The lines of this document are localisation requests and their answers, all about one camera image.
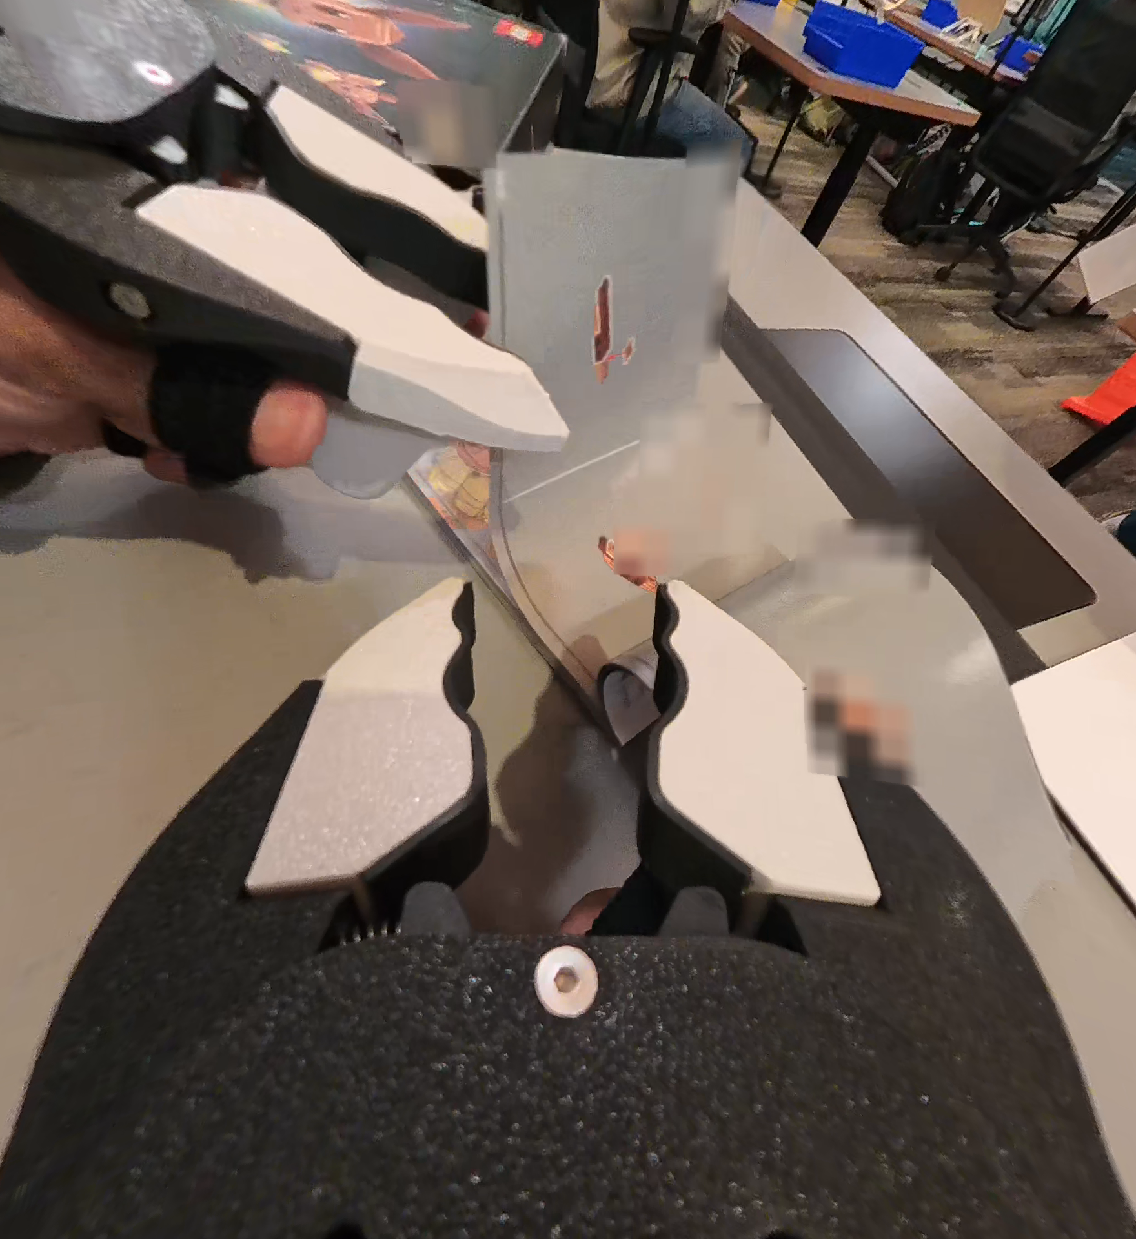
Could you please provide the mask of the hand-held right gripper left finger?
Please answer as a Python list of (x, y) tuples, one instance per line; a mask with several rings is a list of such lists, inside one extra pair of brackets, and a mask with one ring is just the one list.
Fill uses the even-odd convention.
[(470, 716), (472, 583), (444, 579), (328, 668), (244, 889), (364, 889), (397, 911), (422, 882), (457, 889), (490, 831), (485, 748)]

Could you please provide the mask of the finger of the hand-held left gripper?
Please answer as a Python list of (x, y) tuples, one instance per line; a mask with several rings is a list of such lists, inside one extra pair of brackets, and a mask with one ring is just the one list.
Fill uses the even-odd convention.
[(242, 148), (263, 193), (348, 257), (489, 309), (489, 229), (472, 198), (285, 84), (245, 94)]
[(378, 498), (435, 444), (553, 453), (566, 441), (569, 428), (528, 364), (374, 278), (291, 206), (266, 193), (175, 184), (136, 214), (343, 331), (343, 395), (311, 459), (334, 490)]

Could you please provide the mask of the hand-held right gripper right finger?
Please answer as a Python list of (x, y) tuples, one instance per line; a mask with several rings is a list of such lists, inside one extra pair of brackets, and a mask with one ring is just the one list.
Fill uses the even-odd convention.
[(813, 769), (806, 688), (680, 579), (654, 597), (657, 654), (637, 852), (668, 897), (717, 892), (871, 908), (881, 898), (839, 777)]

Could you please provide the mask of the brick instruction booklet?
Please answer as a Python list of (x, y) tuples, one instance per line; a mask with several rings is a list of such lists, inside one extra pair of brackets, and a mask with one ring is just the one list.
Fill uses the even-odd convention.
[(461, 445), (415, 472), (618, 746), (646, 753), (654, 599), (683, 580), (805, 688), (809, 760), (903, 819), (927, 809), (1023, 922), (1071, 842), (1010, 689), (1029, 650), (908, 528), (862, 521), (720, 348), (735, 160), (502, 155), (484, 175), (490, 330), (548, 391), (557, 454)]

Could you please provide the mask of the grey desk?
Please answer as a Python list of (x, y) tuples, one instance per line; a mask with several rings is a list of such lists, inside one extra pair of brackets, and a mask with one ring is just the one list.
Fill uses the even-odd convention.
[[(977, 404), (885, 286), (856, 288), (746, 189), (737, 297), (764, 328), (839, 328), (883, 365), (1096, 591), (1023, 630), (1045, 662), (1136, 630), (1136, 564)], [(463, 564), (405, 489), (375, 503), (306, 472), (240, 494), (161, 485), (107, 454), (0, 503), (0, 1157), (73, 966), (149, 844), (306, 679)], [(475, 924), (543, 932), (636, 861), (636, 788), (506, 606), (477, 590), (476, 717), (498, 837)], [(1136, 1206), (1136, 917), (1087, 854), (1018, 910), (1061, 1000)]]

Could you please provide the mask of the person's left hand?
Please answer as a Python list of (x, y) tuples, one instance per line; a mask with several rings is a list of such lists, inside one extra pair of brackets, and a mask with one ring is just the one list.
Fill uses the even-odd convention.
[(231, 479), (311, 463), (328, 402), (236, 348), (148, 349), (80, 324), (33, 295), (0, 255), (0, 458), (142, 446), (162, 482)]

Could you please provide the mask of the brick set box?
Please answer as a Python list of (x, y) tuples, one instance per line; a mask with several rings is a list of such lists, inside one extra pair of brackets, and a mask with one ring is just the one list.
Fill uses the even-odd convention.
[(195, 2), (316, 82), (415, 164), (480, 178), (502, 152), (553, 137), (565, 38), (510, 11), (464, 1)]

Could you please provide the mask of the curled grey instruction booklet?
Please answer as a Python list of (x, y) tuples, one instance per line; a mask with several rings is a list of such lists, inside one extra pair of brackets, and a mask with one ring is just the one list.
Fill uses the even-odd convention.
[(1076, 569), (846, 333), (761, 328), (729, 299), (720, 348), (846, 515), (911, 529), (985, 617), (1023, 630), (1096, 602)]

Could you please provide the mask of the wooden office table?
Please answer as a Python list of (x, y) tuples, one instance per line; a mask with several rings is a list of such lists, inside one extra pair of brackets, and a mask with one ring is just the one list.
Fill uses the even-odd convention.
[(901, 84), (892, 87), (827, 69), (805, 50), (806, 23), (808, 13), (799, 7), (770, 7), (757, 2), (737, 2), (724, 16), (725, 31), (743, 38), (751, 51), (791, 82), (794, 116), (810, 96), (823, 96), (836, 102), (853, 124), (850, 139), (800, 228), (806, 241), (819, 246), (852, 193), (880, 133), (894, 135), (916, 125), (969, 130), (982, 115), (915, 69), (908, 69)]

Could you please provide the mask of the stack of blue bins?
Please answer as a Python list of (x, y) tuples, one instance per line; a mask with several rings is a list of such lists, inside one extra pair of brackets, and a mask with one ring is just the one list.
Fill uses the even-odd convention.
[(803, 50), (832, 75), (896, 89), (925, 44), (899, 26), (853, 7), (819, 2), (803, 27)]

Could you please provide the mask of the red-orange floor object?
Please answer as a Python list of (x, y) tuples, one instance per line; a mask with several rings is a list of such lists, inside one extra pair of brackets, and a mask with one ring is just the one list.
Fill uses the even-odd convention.
[(1059, 406), (1094, 428), (1114, 423), (1136, 406), (1136, 351), (1093, 391), (1069, 396)]

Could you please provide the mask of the black backpack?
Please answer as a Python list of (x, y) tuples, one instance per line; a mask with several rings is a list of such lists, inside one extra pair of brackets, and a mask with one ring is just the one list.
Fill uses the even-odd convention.
[(890, 237), (911, 245), (956, 219), (958, 201), (970, 178), (967, 160), (974, 140), (970, 127), (939, 124), (907, 147), (879, 214)]

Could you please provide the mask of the white board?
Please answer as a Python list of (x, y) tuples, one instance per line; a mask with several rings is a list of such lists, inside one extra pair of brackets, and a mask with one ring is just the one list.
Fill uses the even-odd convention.
[(1087, 304), (1136, 286), (1136, 222), (1083, 248), (1076, 264)]

